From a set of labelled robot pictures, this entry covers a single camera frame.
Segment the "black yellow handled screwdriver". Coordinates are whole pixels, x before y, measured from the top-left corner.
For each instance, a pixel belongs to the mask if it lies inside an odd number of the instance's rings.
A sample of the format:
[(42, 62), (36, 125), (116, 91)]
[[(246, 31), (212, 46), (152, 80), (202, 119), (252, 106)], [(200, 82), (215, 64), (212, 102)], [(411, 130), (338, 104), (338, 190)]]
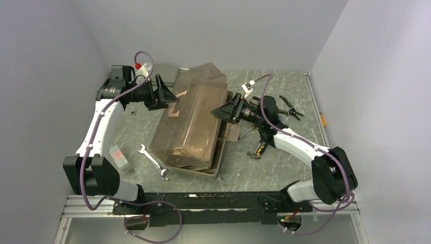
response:
[(249, 132), (251, 132), (251, 131), (253, 131), (253, 130), (256, 130), (257, 129), (257, 125), (252, 125), (252, 127), (249, 129), (249, 130), (247, 130), (246, 132), (244, 132), (243, 134), (241, 134), (239, 137), (238, 137), (238, 140), (239, 139), (241, 139), (242, 137), (244, 137), (246, 134), (248, 134)]

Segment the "translucent brown tool box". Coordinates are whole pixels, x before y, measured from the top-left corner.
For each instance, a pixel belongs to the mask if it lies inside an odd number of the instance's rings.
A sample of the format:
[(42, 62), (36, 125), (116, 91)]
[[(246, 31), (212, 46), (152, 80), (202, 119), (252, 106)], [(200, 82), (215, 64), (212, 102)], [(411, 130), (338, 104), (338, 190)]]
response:
[(226, 104), (227, 76), (213, 63), (182, 71), (172, 88), (179, 99), (163, 112), (149, 151), (176, 173), (214, 179), (226, 142), (236, 142), (240, 126), (211, 114)]

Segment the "claw hammer yellow black handle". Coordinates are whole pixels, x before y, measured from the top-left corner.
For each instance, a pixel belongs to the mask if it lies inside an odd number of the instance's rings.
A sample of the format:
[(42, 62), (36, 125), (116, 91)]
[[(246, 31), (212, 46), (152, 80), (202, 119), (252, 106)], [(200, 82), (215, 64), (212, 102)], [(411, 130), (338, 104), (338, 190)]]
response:
[(259, 142), (255, 151), (254, 152), (248, 151), (247, 155), (249, 157), (251, 157), (252, 159), (255, 159), (255, 160), (261, 159), (261, 156), (265, 152), (266, 148), (267, 148), (267, 143), (261, 141), (261, 142)]

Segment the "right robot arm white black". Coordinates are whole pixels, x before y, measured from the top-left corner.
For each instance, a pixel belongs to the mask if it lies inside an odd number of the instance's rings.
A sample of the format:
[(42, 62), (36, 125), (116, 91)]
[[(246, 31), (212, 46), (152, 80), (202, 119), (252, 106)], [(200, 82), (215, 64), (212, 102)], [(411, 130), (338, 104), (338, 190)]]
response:
[(236, 93), (211, 114), (231, 124), (241, 120), (252, 123), (264, 145), (293, 155), (311, 169), (310, 180), (293, 182), (281, 190), (280, 204), (284, 210), (292, 211), (299, 203), (313, 200), (330, 205), (353, 195), (358, 181), (342, 148), (320, 146), (299, 136), (280, 120), (283, 110), (278, 108), (274, 97), (263, 96), (256, 100), (256, 104), (250, 103)]

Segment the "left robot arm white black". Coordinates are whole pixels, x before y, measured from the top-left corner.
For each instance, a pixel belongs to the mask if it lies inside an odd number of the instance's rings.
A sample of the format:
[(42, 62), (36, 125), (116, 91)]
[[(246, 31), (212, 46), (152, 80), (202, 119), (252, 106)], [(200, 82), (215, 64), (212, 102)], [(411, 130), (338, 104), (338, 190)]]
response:
[(146, 207), (144, 190), (120, 178), (109, 154), (115, 128), (129, 103), (142, 102), (149, 111), (166, 109), (179, 99), (150, 63), (112, 66), (110, 77), (96, 91), (95, 113), (87, 135), (74, 156), (65, 157), (63, 169), (76, 195), (107, 196), (126, 201), (135, 214)]

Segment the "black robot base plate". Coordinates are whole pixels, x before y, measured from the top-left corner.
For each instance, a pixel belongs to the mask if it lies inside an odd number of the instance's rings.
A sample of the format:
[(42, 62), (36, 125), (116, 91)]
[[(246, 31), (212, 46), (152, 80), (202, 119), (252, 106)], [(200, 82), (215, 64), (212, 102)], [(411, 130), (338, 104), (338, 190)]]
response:
[(307, 201), (293, 202), (281, 191), (146, 193), (149, 206), (115, 203), (114, 215), (145, 214), (150, 227), (187, 224), (261, 223), (273, 225), (278, 218), (312, 212)]

